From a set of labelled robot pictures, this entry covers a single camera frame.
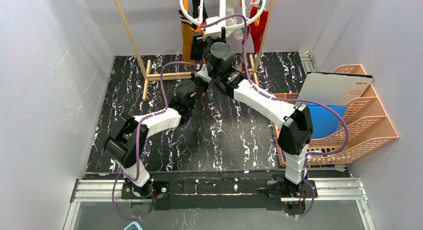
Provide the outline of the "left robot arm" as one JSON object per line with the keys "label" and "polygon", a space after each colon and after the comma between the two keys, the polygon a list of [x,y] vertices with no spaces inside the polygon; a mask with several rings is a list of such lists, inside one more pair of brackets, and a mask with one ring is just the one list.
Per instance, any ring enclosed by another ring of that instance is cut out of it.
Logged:
{"label": "left robot arm", "polygon": [[206,65],[198,66],[191,78],[180,83],[163,110],[142,116],[119,116],[103,150],[121,167],[124,176],[135,187],[150,184],[150,174],[140,160],[146,140],[162,131],[174,129],[187,123],[198,101],[208,90],[211,78]]}

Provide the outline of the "black sock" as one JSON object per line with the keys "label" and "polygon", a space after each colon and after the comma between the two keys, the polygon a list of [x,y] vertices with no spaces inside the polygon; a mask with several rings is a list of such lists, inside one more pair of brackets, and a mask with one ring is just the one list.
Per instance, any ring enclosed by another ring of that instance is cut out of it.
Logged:
{"label": "black sock", "polygon": [[[192,6],[193,6],[192,17],[198,18],[199,17],[200,0],[192,0]],[[207,14],[207,11],[206,11],[206,7],[205,7],[205,5],[203,5],[203,22],[205,22],[205,20],[207,18],[208,18],[208,14]]]}

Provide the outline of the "white round clip hanger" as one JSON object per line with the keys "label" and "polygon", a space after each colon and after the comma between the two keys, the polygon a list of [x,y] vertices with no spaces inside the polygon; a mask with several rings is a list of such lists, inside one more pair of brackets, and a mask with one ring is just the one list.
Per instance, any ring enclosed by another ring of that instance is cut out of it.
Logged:
{"label": "white round clip hanger", "polygon": [[[180,9],[183,13],[183,15],[193,24],[195,25],[202,25],[203,24],[203,11],[204,11],[204,1],[205,0],[200,0],[200,4],[198,7],[198,13],[199,16],[198,17],[192,17],[192,15],[188,12],[188,10],[185,8],[186,4],[186,0],[179,0],[179,5],[180,5]],[[219,0],[219,18],[224,18],[226,17],[226,1],[227,0]],[[264,12],[264,8],[266,5],[266,0],[259,0],[259,3],[261,3],[259,5],[259,8],[257,9],[256,14],[249,18],[248,14],[249,12],[247,11],[247,6],[246,6],[246,1],[245,0],[240,0],[241,6],[240,6],[240,10],[241,10],[241,14],[240,17],[244,17],[245,18],[245,24],[246,25],[250,25],[252,23],[255,23],[259,17],[263,14]]]}

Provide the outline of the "mustard yellow striped sock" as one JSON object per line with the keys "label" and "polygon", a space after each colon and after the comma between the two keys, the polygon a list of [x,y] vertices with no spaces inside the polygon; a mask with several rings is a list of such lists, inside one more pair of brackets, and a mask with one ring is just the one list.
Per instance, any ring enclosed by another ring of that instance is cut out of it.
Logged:
{"label": "mustard yellow striped sock", "polygon": [[178,14],[181,21],[181,33],[182,33],[182,61],[194,63],[195,60],[191,58],[192,43],[193,43],[193,30],[192,22],[188,20],[181,10],[178,10]]}

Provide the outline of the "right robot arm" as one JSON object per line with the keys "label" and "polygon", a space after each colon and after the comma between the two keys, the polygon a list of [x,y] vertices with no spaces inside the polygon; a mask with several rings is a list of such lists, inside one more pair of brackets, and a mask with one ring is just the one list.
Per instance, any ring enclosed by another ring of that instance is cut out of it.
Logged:
{"label": "right robot arm", "polygon": [[278,101],[259,88],[247,74],[233,67],[234,56],[225,42],[224,27],[207,24],[203,35],[208,76],[220,93],[244,103],[278,125],[277,143],[286,158],[284,188],[296,195],[303,190],[307,172],[305,154],[313,133],[309,108]]}

